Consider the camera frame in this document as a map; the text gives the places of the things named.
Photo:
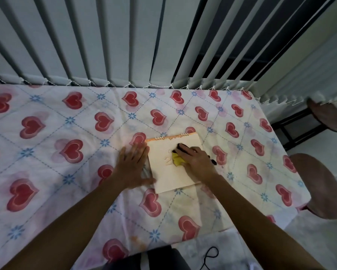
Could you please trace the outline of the person's right hand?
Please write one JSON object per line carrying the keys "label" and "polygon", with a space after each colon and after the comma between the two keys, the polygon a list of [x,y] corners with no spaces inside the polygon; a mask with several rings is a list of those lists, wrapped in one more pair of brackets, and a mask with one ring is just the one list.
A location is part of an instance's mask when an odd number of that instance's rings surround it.
{"label": "person's right hand", "polygon": [[208,185],[211,181],[219,178],[211,159],[201,148],[197,146],[188,147],[183,143],[179,143],[175,151],[184,160],[181,165],[190,177]]}

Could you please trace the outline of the person's left hand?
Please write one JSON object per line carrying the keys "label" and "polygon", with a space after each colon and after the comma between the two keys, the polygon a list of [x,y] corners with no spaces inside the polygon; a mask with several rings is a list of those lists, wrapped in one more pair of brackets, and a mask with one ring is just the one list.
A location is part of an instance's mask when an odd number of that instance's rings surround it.
{"label": "person's left hand", "polygon": [[117,164],[109,177],[109,180],[115,186],[119,186],[121,190],[124,189],[134,189],[140,187],[140,181],[142,177],[142,171],[145,165],[145,162],[148,158],[149,146],[147,143],[143,142],[143,154],[138,163],[133,162],[133,146],[130,150],[126,150],[126,166],[119,167],[118,160]]}

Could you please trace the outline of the black marker pen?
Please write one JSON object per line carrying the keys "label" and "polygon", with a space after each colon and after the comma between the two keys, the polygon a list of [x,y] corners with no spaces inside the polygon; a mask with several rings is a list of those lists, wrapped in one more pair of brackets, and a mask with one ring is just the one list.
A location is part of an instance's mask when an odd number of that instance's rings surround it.
{"label": "black marker pen", "polygon": [[197,146],[188,147],[179,143],[175,149],[176,153],[191,167],[217,165],[217,162],[201,148]]}

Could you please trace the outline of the yellow eraser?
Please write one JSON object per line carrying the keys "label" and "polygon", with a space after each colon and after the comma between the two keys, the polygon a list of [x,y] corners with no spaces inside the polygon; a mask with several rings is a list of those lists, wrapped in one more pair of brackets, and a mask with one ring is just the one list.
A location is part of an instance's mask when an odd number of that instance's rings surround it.
{"label": "yellow eraser", "polygon": [[175,152],[172,152],[172,162],[176,167],[181,166],[183,163],[186,163],[186,161]]}

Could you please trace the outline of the cream spiral notebook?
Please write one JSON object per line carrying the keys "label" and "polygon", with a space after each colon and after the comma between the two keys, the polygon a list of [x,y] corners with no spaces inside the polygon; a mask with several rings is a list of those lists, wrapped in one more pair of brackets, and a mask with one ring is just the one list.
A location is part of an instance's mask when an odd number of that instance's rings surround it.
{"label": "cream spiral notebook", "polygon": [[154,185],[157,194],[198,183],[197,180],[187,174],[183,166],[176,167],[172,162],[172,152],[175,151],[179,143],[188,147],[197,146],[203,149],[197,132],[166,137],[159,136],[146,139],[145,142],[149,146],[148,159],[152,176],[157,180]]}

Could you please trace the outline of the person's right forearm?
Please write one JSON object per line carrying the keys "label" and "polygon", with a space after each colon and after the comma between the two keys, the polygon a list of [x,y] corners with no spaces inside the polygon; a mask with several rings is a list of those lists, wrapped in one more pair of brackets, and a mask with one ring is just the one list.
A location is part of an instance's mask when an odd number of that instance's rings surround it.
{"label": "person's right forearm", "polygon": [[264,270],[326,270],[296,240],[233,189],[221,175],[208,173],[202,182],[219,200]]}

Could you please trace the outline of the person's left forearm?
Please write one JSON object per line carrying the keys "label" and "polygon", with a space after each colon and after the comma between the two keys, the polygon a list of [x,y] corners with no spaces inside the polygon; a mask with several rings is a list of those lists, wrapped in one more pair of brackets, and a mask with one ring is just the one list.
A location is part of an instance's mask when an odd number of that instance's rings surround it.
{"label": "person's left forearm", "polygon": [[133,179],[111,176],[64,212],[1,270],[70,270],[104,215]]}

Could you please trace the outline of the white heart print tablecloth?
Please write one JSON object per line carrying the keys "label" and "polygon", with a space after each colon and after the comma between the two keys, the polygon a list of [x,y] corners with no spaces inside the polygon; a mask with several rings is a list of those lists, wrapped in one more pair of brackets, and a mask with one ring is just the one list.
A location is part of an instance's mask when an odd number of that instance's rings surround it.
{"label": "white heart print tablecloth", "polygon": [[0,85],[0,268],[110,176],[123,146],[193,132],[271,222],[310,201],[249,92]]}

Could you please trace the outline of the dark grey shorts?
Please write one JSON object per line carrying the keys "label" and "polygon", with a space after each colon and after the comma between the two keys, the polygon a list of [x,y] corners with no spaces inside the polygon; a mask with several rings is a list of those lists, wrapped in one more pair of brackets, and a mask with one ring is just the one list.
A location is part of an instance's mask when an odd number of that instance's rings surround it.
{"label": "dark grey shorts", "polygon": [[[124,259],[106,263],[101,270],[142,270],[141,257],[138,253]],[[170,245],[148,251],[149,270],[191,270],[176,248]]]}

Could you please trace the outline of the row of white blind slats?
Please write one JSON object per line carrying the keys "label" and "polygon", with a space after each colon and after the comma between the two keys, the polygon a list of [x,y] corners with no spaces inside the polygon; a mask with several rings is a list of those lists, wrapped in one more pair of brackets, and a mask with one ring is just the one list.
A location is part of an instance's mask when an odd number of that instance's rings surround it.
{"label": "row of white blind slats", "polygon": [[0,0],[0,83],[337,100],[337,0]]}

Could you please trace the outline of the large round brown stool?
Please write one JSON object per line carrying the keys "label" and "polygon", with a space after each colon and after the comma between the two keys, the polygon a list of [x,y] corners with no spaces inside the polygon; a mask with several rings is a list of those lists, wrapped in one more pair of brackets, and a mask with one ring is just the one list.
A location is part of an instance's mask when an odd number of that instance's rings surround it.
{"label": "large round brown stool", "polygon": [[290,156],[294,167],[311,195],[311,199],[298,207],[325,220],[337,220],[337,180],[332,172],[309,154]]}

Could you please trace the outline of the small round brown stool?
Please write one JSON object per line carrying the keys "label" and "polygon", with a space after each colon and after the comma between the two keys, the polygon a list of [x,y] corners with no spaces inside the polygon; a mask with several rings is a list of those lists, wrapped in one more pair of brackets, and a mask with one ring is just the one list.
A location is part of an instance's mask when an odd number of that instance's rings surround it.
{"label": "small round brown stool", "polygon": [[337,132],[337,107],[332,103],[316,103],[311,98],[306,101],[307,107],[315,119],[329,130]]}

